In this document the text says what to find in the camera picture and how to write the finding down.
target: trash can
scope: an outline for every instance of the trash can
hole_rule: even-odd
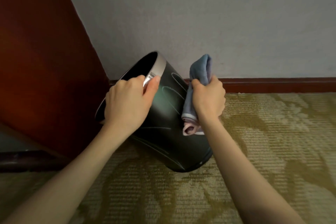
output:
[[[176,172],[190,172],[212,156],[204,135],[184,136],[181,119],[188,85],[157,51],[151,52],[129,69],[121,79],[146,76],[145,84],[154,76],[161,76],[159,89],[141,127],[130,137],[148,149],[166,167]],[[95,119],[103,121],[105,100],[100,104]]]

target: green carpet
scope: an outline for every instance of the green carpet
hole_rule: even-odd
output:
[[[221,120],[307,223],[336,223],[336,94],[228,94]],[[54,174],[0,174],[0,221]],[[191,173],[174,173],[126,142],[71,223],[241,220],[213,158]]]

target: towel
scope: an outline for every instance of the towel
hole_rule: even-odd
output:
[[[208,85],[211,80],[212,58],[205,54],[199,60],[195,61],[190,67],[190,81],[185,97],[182,120],[184,121],[183,135],[190,136],[193,134],[204,135],[204,132],[198,122],[198,117],[193,105],[193,87],[191,81],[198,79],[203,85]]]

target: person's left hand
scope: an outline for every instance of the person's left hand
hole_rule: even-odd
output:
[[[151,79],[144,92],[145,76],[128,81],[119,80],[106,94],[104,126],[121,128],[130,136],[144,122],[154,95],[159,88],[160,77]]]

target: person's left arm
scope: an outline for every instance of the person's left arm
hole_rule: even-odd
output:
[[[3,224],[68,223],[114,151],[143,123],[159,86],[144,76],[120,80],[106,95],[105,124],[89,146]]]

